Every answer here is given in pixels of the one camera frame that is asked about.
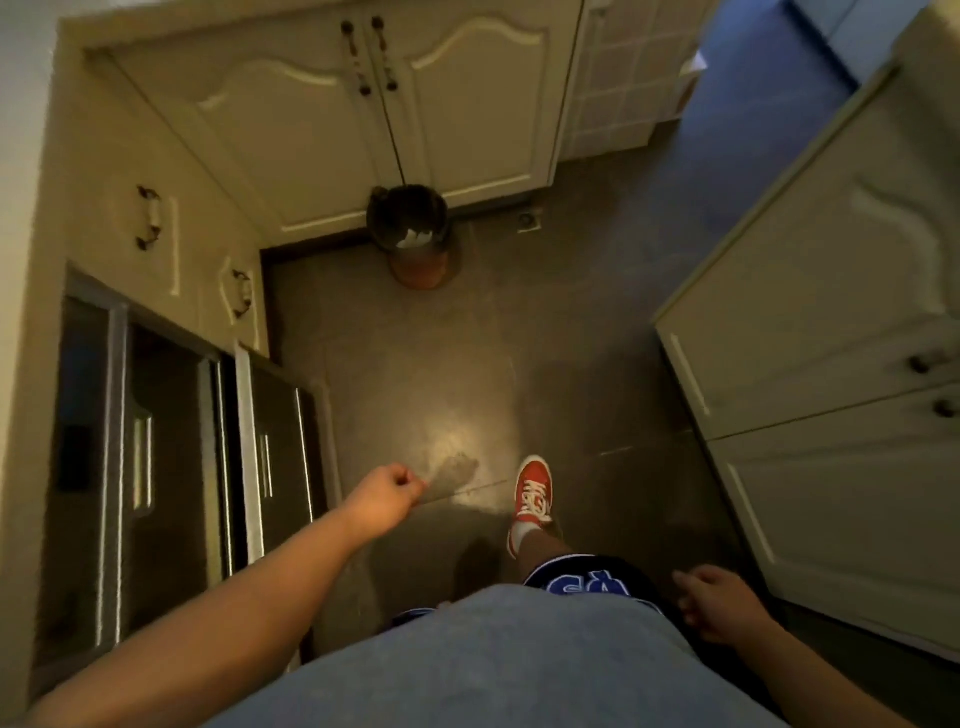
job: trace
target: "fist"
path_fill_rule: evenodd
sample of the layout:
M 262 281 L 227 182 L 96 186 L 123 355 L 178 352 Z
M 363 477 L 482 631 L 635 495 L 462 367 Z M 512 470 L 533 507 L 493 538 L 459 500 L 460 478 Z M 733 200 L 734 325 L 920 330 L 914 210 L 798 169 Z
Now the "fist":
M 686 594 L 679 606 L 684 621 L 707 642 L 739 648 L 777 623 L 746 582 L 732 571 L 704 565 L 690 573 L 673 572 Z
M 397 527 L 426 489 L 427 484 L 405 465 L 383 465 L 367 473 L 341 509 L 351 531 L 365 544 Z

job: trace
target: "red sneaker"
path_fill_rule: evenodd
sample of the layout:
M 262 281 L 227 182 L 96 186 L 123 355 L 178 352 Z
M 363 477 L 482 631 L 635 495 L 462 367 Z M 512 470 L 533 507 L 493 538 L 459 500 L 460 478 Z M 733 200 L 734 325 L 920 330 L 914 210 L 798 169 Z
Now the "red sneaker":
M 539 455 L 531 455 L 520 464 L 516 474 L 514 521 L 535 523 L 543 528 L 553 522 L 550 509 L 553 507 L 553 476 L 550 466 Z M 507 550 L 516 559 L 514 530 L 507 533 Z

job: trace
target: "dark tile floor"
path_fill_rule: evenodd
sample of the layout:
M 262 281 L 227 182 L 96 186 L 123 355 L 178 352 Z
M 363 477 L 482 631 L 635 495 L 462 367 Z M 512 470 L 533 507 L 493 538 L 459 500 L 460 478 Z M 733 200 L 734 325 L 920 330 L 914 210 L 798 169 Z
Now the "dark tile floor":
M 657 307 L 844 103 L 776 2 L 728 0 L 684 121 L 650 147 L 560 166 L 516 209 L 460 220 L 459 274 L 400 288 L 370 245 L 268 268 L 275 354 L 322 395 L 334 498 L 399 459 L 428 502 L 356 559 L 322 649 L 391 613 L 515 579 L 504 543 L 521 457 L 546 457 L 566 539 L 669 572 L 748 570 L 650 324 Z

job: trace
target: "trash can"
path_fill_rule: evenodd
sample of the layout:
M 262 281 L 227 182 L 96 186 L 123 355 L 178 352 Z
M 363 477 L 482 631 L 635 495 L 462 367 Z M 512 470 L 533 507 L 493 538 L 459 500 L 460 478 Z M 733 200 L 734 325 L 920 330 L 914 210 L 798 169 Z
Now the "trash can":
M 450 222 L 437 192 L 422 184 L 377 187 L 367 206 L 367 229 L 403 285 L 426 291 L 443 282 Z

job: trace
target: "floor drain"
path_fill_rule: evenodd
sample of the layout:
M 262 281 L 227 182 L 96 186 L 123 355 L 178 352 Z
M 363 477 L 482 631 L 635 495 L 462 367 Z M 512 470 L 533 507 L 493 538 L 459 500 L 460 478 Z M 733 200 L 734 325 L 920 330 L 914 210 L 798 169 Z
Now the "floor drain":
M 541 227 L 540 210 L 538 209 L 524 210 L 517 216 L 516 222 L 517 222 L 517 225 L 516 225 L 517 232 L 538 231 Z

